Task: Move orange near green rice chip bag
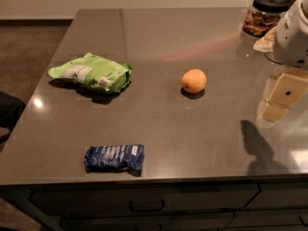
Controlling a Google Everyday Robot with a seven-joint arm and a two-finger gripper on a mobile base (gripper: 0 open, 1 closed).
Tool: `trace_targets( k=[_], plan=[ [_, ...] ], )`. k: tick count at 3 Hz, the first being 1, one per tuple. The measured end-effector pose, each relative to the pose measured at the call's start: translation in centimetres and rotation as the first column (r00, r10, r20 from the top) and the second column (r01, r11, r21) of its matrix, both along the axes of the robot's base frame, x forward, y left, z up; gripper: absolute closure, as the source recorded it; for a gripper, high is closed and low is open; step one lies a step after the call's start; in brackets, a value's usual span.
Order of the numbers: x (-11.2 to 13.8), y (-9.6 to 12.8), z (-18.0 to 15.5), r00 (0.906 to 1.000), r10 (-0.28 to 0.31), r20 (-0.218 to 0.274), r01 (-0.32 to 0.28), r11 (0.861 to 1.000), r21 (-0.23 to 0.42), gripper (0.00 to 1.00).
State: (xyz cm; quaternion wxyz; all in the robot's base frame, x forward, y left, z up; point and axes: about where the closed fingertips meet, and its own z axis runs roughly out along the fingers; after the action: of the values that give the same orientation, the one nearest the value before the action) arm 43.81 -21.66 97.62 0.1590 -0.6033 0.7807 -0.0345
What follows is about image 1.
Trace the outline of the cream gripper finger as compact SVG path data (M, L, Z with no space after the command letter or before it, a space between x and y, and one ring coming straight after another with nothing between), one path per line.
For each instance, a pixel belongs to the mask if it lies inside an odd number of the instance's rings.
M268 78L261 102L261 118L276 122L308 91L308 71L290 68Z

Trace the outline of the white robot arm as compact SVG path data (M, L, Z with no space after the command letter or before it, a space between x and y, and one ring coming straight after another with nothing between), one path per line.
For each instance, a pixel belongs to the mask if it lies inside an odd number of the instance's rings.
M268 79L258 108L270 122L282 118L308 90L308 0L296 0L278 22L273 57L286 70Z

